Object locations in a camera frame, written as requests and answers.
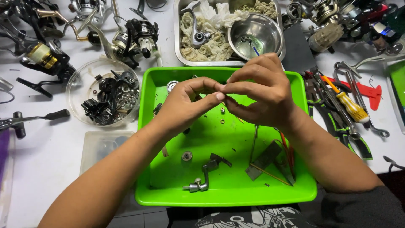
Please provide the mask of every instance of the yellow screwdriver handle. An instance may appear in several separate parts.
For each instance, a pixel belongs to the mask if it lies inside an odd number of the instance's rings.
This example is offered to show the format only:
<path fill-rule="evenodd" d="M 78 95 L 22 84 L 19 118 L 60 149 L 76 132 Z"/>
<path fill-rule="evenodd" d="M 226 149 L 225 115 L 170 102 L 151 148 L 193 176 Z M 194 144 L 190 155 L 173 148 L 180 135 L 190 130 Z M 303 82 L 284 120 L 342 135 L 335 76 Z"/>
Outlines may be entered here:
<path fill-rule="evenodd" d="M 345 92 L 340 92 L 336 95 L 340 102 L 346 107 L 346 111 L 353 117 L 356 123 L 367 123 L 370 120 L 368 114 L 362 107 L 354 103 Z"/>

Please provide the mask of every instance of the green plastic tray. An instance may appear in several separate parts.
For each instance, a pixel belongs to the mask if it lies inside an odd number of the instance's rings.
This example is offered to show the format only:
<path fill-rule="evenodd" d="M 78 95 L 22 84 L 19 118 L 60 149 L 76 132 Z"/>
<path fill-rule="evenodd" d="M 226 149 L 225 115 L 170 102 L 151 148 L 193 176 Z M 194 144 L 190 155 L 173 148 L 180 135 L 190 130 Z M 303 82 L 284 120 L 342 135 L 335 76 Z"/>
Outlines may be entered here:
<path fill-rule="evenodd" d="M 163 103 L 168 93 L 166 85 L 171 80 L 179 82 L 199 77 L 210 77 L 224 83 L 237 68 L 227 67 L 156 67 L 148 69 L 143 76 L 141 108 L 138 129 L 153 117 L 152 111 Z M 302 77 L 295 72 L 286 72 L 291 82 L 294 102 L 308 113 Z M 239 103 L 249 105 L 253 100 L 242 95 L 231 95 Z M 245 173 L 248 167 L 255 126 L 241 123 L 226 108 L 221 114 L 220 104 L 200 117 L 191 126 L 190 132 L 179 134 L 166 144 L 169 156 L 162 152 L 138 179 L 135 199 L 144 206 L 253 206 L 285 204 L 311 201 L 316 197 L 315 180 L 309 174 L 303 160 L 295 155 L 296 183 L 293 187 L 283 184 L 271 176 L 262 174 L 252 181 Z M 256 139 L 254 159 L 280 134 L 272 127 L 260 126 Z M 185 151 L 191 151 L 192 160 L 182 161 Z M 223 156 L 232 168 L 220 163 L 219 168 L 209 172 L 209 189 L 190 193 L 183 190 L 194 179 L 200 177 L 203 164 L 209 161 L 211 153 Z M 271 164 L 266 171 L 282 179 L 282 174 Z"/>

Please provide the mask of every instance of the clear plastic bowl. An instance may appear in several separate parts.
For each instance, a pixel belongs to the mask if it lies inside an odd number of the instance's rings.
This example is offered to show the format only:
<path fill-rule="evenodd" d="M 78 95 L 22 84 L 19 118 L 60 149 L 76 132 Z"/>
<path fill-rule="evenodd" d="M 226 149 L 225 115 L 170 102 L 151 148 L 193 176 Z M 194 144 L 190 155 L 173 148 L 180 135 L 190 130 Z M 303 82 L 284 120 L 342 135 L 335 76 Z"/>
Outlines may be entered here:
<path fill-rule="evenodd" d="M 92 121 L 90 117 L 86 116 L 81 105 L 84 101 L 91 98 L 94 98 L 97 101 L 97 94 L 100 90 L 98 88 L 98 81 L 96 81 L 94 77 L 101 75 L 103 78 L 114 78 L 111 70 L 116 73 L 122 73 L 124 71 L 131 72 L 134 75 L 134 79 L 138 80 L 139 96 L 132 111 L 128 113 L 125 118 L 110 125 L 100 125 Z M 138 76 L 128 65 L 113 59 L 97 59 L 84 64 L 72 75 L 66 86 L 66 101 L 70 113 L 81 122 L 98 127 L 117 127 L 134 121 L 138 114 L 140 100 L 141 82 L 139 81 Z"/>

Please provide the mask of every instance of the stainless steel tray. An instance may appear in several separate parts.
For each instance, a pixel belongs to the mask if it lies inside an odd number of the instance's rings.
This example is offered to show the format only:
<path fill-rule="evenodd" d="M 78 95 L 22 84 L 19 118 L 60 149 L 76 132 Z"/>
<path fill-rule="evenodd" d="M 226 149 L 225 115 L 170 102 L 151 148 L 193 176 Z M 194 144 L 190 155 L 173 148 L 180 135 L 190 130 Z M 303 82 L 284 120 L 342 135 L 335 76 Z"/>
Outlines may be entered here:
<path fill-rule="evenodd" d="M 235 61 L 235 60 L 228 60 L 228 61 L 213 61 L 213 62 L 192 62 L 186 60 L 180 52 L 181 49 L 181 33 L 182 31 L 180 30 L 180 21 L 181 21 L 181 15 L 179 14 L 180 10 L 184 9 L 190 2 L 193 0 L 175 0 L 175 5 L 174 5 L 174 23 L 175 23 L 175 53 L 177 58 L 180 60 L 180 62 L 184 63 L 187 66 L 191 67 L 241 67 L 243 66 L 246 61 Z M 281 10 L 280 10 L 280 5 L 277 0 L 261 0 L 263 2 L 269 3 L 271 1 L 274 2 L 276 10 L 278 12 L 278 17 L 277 17 L 277 24 L 283 31 L 283 22 L 281 21 Z M 217 3 L 229 3 L 229 9 L 231 12 L 234 12 L 235 9 L 238 9 L 239 7 L 243 5 L 254 5 L 256 2 L 255 0 L 208 0 L 211 6 L 214 7 L 215 9 L 215 4 Z M 283 49 L 279 55 L 280 60 L 284 59 L 284 56 L 286 55 L 286 45 L 284 42 Z"/>

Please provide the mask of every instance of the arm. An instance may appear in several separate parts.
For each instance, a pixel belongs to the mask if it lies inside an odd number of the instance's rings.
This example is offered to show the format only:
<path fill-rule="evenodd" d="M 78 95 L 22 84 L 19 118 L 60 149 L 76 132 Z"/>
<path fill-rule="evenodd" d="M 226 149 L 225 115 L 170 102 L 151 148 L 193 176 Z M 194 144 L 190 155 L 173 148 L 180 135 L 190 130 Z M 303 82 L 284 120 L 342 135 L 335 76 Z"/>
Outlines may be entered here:
<path fill-rule="evenodd" d="M 83 173 L 56 198 L 38 228 L 106 227 L 129 187 L 162 147 L 222 102 L 225 95 L 215 92 L 219 86 L 218 82 L 206 77 L 178 83 L 150 123 Z M 208 95 L 191 102 L 200 93 Z"/>
<path fill-rule="evenodd" d="M 247 79 L 256 83 L 241 82 Z M 230 113 L 249 123 L 279 128 L 316 180 L 327 190 L 358 192 L 383 185 L 358 156 L 294 104 L 290 82 L 276 54 L 250 60 L 228 79 L 220 91 L 247 95 L 255 100 L 246 107 L 226 96 L 225 103 Z"/>

